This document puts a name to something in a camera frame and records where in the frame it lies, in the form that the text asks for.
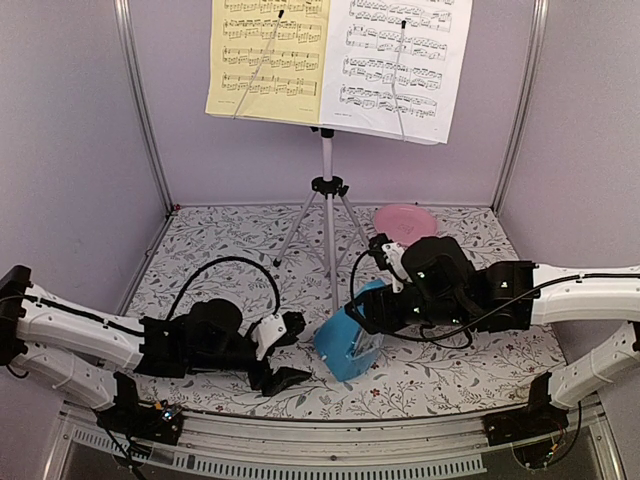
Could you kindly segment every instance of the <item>tripod stand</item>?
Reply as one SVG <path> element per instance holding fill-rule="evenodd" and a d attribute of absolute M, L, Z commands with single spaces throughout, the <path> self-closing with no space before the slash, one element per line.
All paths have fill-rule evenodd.
<path fill-rule="evenodd" d="M 317 132 L 318 128 L 312 127 L 312 131 Z M 322 177 L 314 178 L 311 182 L 311 192 L 307 196 L 307 199 L 304 202 L 302 207 L 302 212 L 293 222 L 289 233 L 284 240 L 284 244 L 278 253 L 278 256 L 273 261 L 273 265 L 275 267 L 279 267 L 282 263 L 282 259 L 284 258 L 284 254 L 289 248 L 289 244 L 293 240 L 294 235 L 300 228 L 304 217 L 306 216 L 313 200 L 316 198 L 316 195 L 320 194 L 324 196 L 324 259 L 322 263 L 325 268 L 325 274 L 328 273 L 331 281 L 331 303 L 333 307 L 333 312 L 338 311 L 338 266 L 342 263 L 348 248 L 345 250 L 344 254 L 338 260 L 336 254 L 336 230 L 335 230 L 335 212 L 334 208 L 334 200 L 336 197 L 339 197 L 342 200 L 345 210 L 347 214 L 351 218 L 354 226 L 356 227 L 356 231 L 353 234 L 349 245 L 355 239 L 357 235 L 360 235 L 362 242 L 365 245 L 365 248 L 368 244 L 367 235 L 364 232 L 364 229 L 360 225 L 358 221 L 358 217 L 356 217 L 355 212 L 353 211 L 353 207 L 351 206 L 351 202 L 347 198 L 347 191 L 349 187 L 344 184 L 342 178 L 333 176 L 333 136 L 334 131 L 328 128 L 321 128 L 320 136 L 322 137 L 322 158 L 323 158 L 323 170 Z"/>

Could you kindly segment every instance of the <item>black cable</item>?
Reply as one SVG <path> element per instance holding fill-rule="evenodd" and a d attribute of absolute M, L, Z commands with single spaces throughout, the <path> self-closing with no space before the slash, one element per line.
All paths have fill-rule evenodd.
<path fill-rule="evenodd" d="M 358 265 L 360 265 L 360 262 L 362 261 L 362 259 L 364 257 L 366 257 L 369 254 L 373 254 L 376 252 L 373 252 L 371 250 L 365 250 L 364 252 L 362 252 L 358 258 L 356 259 L 355 263 L 353 264 L 353 268 L 351 269 L 351 277 L 349 279 L 349 293 L 351 296 L 351 305 L 353 305 L 353 313 L 355 314 L 358 321 L 362 322 L 362 323 L 367 323 L 367 320 L 362 316 L 362 314 L 360 313 L 360 310 L 358 310 L 358 306 L 356 305 L 356 295 L 355 295 L 355 283 L 356 283 L 356 273 L 358 271 Z M 402 335 L 400 333 L 395 333 L 395 332 L 390 332 L 388 330 L 383 330 L 381 328 L 379 328 L 379 326 L 375 326 L 376 329 L 384 334 L 384 335 L 389 335 L 390 337 L 395 337 L 395 338 L 399 338 L 400 340 L 408 340 L 411 342 L 422 342 L 422 343 L 426 343 L 425 340 L 421 339 L 421 338 L 416 338 L 416 337 L 409 337 L 407 335 Z"/>
<path fill-rule="evenodd" d="M 133 458 L 131 457 L 131 452 L 125 450 L 125 448 L 122 446 L 122 444 L 120 442 L 118 442 L 116 437 L 113 436 L 113 433 L 111 433 L 111 431 L 108 428 L 102 427 L 102 429 L 105 432 L 107 432 L 107 435 L 109 436 L 111 441 L 115 444 L 116 448 L 120 451 L 120 453 L 122 453 L 122 455 L 124 455 L 125 460 L 129 464 L 128 466 L 129 466 L 129 470 L 131 471 L 131 473 L 138 480 L 146 480 L 145 476 L 142 474 L 142 472 L 138 469 L 137 465 L 134 463 Z"/>
<path fill-rule="evenodd" d="M 198 278 L 198 276 L 200 276 L 202 272 L 225 262 L 246 263 L 247 265 L 251 265 L 252 267 L 260 270 L 260 272 L 267 278 L 267 280 L 271 284 L 271 288 L 273 289 L 273 295 L 275 297 L 275 302 L 276 302 L 275 307 L 273 309 L 273 314 L 275 315 L 276 313 L 278 313 L 278 310 L 280 309 L 280 292 L 278 291 L 278 285 L 276 285 L 276 281 L 273 279 L 273 277 L 268 272 L 268 270 L 264 268 L 262 265 L 260 265 L 259 263 L 256 263 L 253 260 L 249 260 L 248 258 L 229 256 L 229 257 L 217 258 L 207 263 L 206 265 L 203 265 L 198 270 L 196 270 L 195 273 L 189 277 L 189 279 L 185 282 L 185 284 L 182 286 L 182 288 L 178 292 L 178 296 L 173 301 L 173 305 L 171 305 L 171 309 L 169 310 L 169 314 L 167 315 L 167 318 L 165 320 L 169 321 L 173 318 L 173 315 L 176 313 L 176 309 L 178 308 L 178 305 L 180 304 L 182 297 L 187 292 L 187 290 L 189 289 L 193 281 L 196 278 Z"/>
<path fill-rule="evenodd" d="M 356 262 L 353 264 L 353 269 L 351 270 L 351 279 L 350 279 L 350 282 L 349 282 L 350 283 L 349 286 L 350 286 L 350 294 L 351 294 L 351 303 L 353 305 L 353 311 L 354 311 L 355 315 L 358 317 L 358 319 L 362 320 L 364 323 L 366 323 L 366 319 L 362 316 L 362 314 L 358 310 L 356 302 L 355 302 L 355 277 L 356 277 L 358 265 L 360 264 L 362 259 L 366 255 L 368 255 L 370 253 L 375 253 L 375 252 L 371 252 L 369 250 L 365 250 L 356 259 Z M 385 335 L 390 335 L 392 337 L 396 337 L 396 338 L 399 338 L 399 339 L 402 339 L 402 340 L 409 340 L 409 341 L 418 342 L 418 343 L 427 343 L 427 342 L 433 343 L 433 342 L 438 342 L 440 340 L 446 340 L 447 338 L 451 338 L 451 337 L 453 337 L 455 335 L 458 335 L 460 333 L 463 333 L 463 332 L 466 332 L 466 331 L 470 330 L 471 328 L 475 327 L 476 325 L 478 325 L 479 323 L 483 322 L 487 318 L 489 318 L 489 317 L 495 315 L 496 313 L 504 310 L 505 308 L 513 305 L 514 303 L 519 302 L 523 298 L 526 298 L 526 297 L 528 297 L 530 295 L 538 293 L 540 290 L 542 290 L 544 288 L 551 287 L 553 285 L 558 285 L 560 283 L 573 282 L 573 281 L 582 282 L 583 280 L 589 280 L 589 279 L 594 279 L 594 278 L 636 278 L 637 279 L 637 278 L 640 278 L 640 274 L 637 274 L 637 273 L 586 273 L 586 274 L 568 275 L 566 277 L 560 277 L 560 278 L 556 278 L 556 279 L 553 279 L 553 280 L 549 280 L 548 282 L 541 283 L 540 285 L 538 285 L 536 287 L 533 287 L 531 290 L 528 290 L 527 292 L 525 292 L 525 293 L 523 293 L 521 295 L 518 295 L 515 298 L 512 298 L 508 302 L 505 302 L 502 305 L 499 305 L 498 307 L 494 308 L 490 312 L 487 312 L 484 315 L 481 315 L 480 317 L 476 318 L 472 322 L 467 323 L 463 327 L 456 328 L 455 330 L 452 330 L 452 331 L 450 331 L 448 333 L 444 333 L 442 335 L 437 335 L 437 336 L 434 336 L 434 337 L 417 338 L 417 337 L 409 337 L 409 336 L 406 336 L 406 335 L 400 335 L 400 334 L 393 333 L 393 332 L 386 332 L 384 330 L 380 330 L 380 332 L 385 334 Z"/>
<path fill-rule="evenodd" d="M 11 368 L 11 365 L 5 365 L 5 367 L 7 367 L 7 370 L 9 370 L 9 373 L 11 375 L 13 375 L 14 377 L 16 377 L 19 380 L 22 380 L 22 379 L 27 378 L 29 376 L 29 372 L 24 372 L 22 375 L 20 375 L 19 373 L 16 373 L 15 370 L 13 368 Z"/>
<path fill-rule="evenodd" d="M 569 444 L 569 446 L 566 448 L 564 452 L 562 452 L 562 455 L 560 455 L 559 457 L 553 457 L 551 461 L 547 463 L 547 467 L 551 467 L 556 463 L 561 462 L 564 458 L 566 458 L 567 455 L 569 455 L 569 453 L 571 453 L 571 450 L 573 450 L 573 447 L 576 446 L 578 437 L 580 436 L 581 427 L 582 427 L 582 402 L 578 402 L 578 426 L 576 427 L 576 433 L 571 439 L 571 443 Z"/>
<path fill-rule="evenodd" d="M 426 325 L 420 325 L 420 336 L 422 338 L 424 338 L 425 340 L 428 340 L 429 337 L 427 337 L 424 334 L 424 330 L 427 328 Z M 473 337 L 471 336 L 471 332 L 469 330 L 465 330 L 464 332 L 462 332 L 464 334 L 464 336 L 467 339 L 467 343 L 465 343 L 464 345 L 460 345 L 458 347 L 455 347 L 453 345 L 442 345 L 438 342 L 433 342 L 431 341 L 431 343 L 433 343 L 436 347 L 440 347 L 440 348 L 444 348 L 447 350 L 466 350 L 467 348 L 469 348 L 471 345 L 473 345 Z"/>
<path fill-rule="evenodd" d="M 144 337 L 144 332 L 138 332 L 137 330 L 132 330 L 131 328 L 125 327 L 123 325 L 119 325 L 111 320 L 107 320 L 106 318 L 102 318 L 99 315 L 91 312 L 85 312 L 83 310 L 78 310 L 77 308 L 69 307 L 67 305 L 62 305 L 61 303 L 54 302 L 53 300 L 48 300 L 46 298 L 38 298 L 33 295 L 26 295 L 24 297 L 25 300 L 28 300 L 34 304 L 42 304 L 47 307 L 55 308 L 56 310 L 60 310 L 62 312 L 70 313 L 72 315 L 76 315 L 78 317 L 86 318 L 88 320 L 92 320 L 101 325 L 105 325 L 107 327 L 111 327 L 114 330 L 120 330 L 123 333 L 133 335 L 134 337 Z"/>
<path fill-rule="evenodd" d="M 25 297 L 24 297 L 24 295 L 11 295 L 9 297 L 0 298 L 0 303 L 6 302 L 8 300 L 15 300 L 17 298 L 22 299 L 22 298 L 25 298 Z"/>
<path fill-rule="evenodd" d="M 400 283 L 402 283 L 403 285 L 409 285 L 411 282 L 409 282 L 408 280 L 403 280 L 402 278 L 400 278 L 400 276 L 398 275 L 398 273 L 395 271 L 395 269 L 393 268 L 393 265 L 389 264 L 389 271 L 391 272 L 391 275 L 393 275 L 393 277 L 398 280 Z"/>

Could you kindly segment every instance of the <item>paper sheet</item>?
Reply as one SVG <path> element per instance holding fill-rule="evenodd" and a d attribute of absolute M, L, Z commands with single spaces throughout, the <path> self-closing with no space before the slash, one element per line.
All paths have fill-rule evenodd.
<path fill-rule="evenodd" d="M 446 143 L 472 3 L 334 0 L 320 123 Z"/>
<path fill-rule="evenodd" d="M 269 46 L 278 23 L 284 15 Z M 206 112 L 317 125 L 329 0 L 213 0 Z"/>

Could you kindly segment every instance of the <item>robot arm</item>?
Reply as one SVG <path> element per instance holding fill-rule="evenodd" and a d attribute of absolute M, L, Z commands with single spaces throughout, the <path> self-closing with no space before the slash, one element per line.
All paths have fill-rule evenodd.
<path fill-rule="evenodd" d="M 369 333 L 393 334 L 415 323 L 499 332 L 576 320 L 625 322 L 584 357 L 537 377 L 526 407 L 487 415 L 490 444 L 566 427 L 569 409 L 640 364 L 640 267 L 499 262 L 476 271 L 452 238 L 424 238 L 405 250 L 383 235 L 372 239 L 370 252 L 393 283 L 352 301 L 364 306 L 364 317 L 352 317 Z"/>
<path fill-rule="evenodd" d="M 33 285 L 30 273 L 17 266 L 0 280 L 0 366 L 44 376 L 54 389 L 92 408 L 108 430 L 175 444 L 182 417 L 179 407 L 167 402 L 141 405 L 133 379 L 91 365 L 74 352 L 152 376 L 243 370 L 252 388 L 265 396 L 310 376 L 287 367 L 273 372 L 268 362 L 277 346 L 295 343 L 303 331 L 299 313 L 270 315 L 241 335 L 242 313 L 226 300 L 196 303 L 170 321 L 135 319 L 60 299 Z"/>

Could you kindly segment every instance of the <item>black mounting bracket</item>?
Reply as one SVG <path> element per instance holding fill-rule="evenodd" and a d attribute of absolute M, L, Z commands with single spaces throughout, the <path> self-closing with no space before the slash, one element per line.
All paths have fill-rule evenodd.
<path fill-rule="evenodd" d="M 557 432 L 569 426 L 567 411 L 551 405 L 548 394 L 551 373 L 531 383 L 529 402 L 525 407 L 490 413 L 482 418 L 489 445 L 503 445 Z"/>
<path fill-rule="evenodd" d="M 20 354 L 27 353 L 24 342 L 16 337 L 18 320 L 26 315 L 22 298 L 31 287 L 31 270 L 13 267 L 0 279 L 0 366 L 9 365 Z"/>
<path fill-rule="evenodd" d="M 311 181 L 311 189 L 327 198 L 329 195 L 334 197 L 344 197 L 349 191 L 349 186 L 344 184 L 340 177 L 333 177 L 331 181 L 326 181 L 322 177 L 314 178 Z"/>
<path fill-rule="evenodd" d="M 115 405 L 107 410 L 95 412 L 98 426 L 111 432 L 152 442 L 177 445 L 182 434 L 184 417 L 157 406 L 140 405 L 136 382 L 125 374 L 113 374 L 118 385 Z"/>
<path fill-rule="evenodd" d="M 333 138 L 336 134 L 335 130 L 332 128 L 311 127 L 311 131 L 314 133 L 316 133 L 318 130 L 320 130 L 320 136 L 322 138 Z"/>
<path fill-rule="evenodd" d="M 640 323 L 638 322 L 631 322 L 633 323 L 633 331 L 636 334 L 636 341 L 633 342 L 633 351 L 634 352 L 640 352 Z"/>

